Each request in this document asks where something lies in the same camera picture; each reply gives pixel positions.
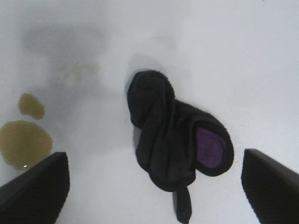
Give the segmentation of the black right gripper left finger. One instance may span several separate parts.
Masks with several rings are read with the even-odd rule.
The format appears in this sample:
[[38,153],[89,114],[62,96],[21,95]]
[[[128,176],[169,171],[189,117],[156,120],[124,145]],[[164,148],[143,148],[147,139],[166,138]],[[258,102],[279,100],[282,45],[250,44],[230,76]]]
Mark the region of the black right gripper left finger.
[[65,152],[55,152],[0,188],[2,224],[54,224],[70,190]]

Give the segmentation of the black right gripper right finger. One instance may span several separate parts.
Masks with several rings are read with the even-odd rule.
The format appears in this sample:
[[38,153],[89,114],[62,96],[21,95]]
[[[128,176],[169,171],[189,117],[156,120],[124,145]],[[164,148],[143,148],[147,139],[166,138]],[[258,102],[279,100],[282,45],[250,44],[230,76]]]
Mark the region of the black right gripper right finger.
[[299,174],[256,149],[245,149],[242,187],[261,224],[299,222]]

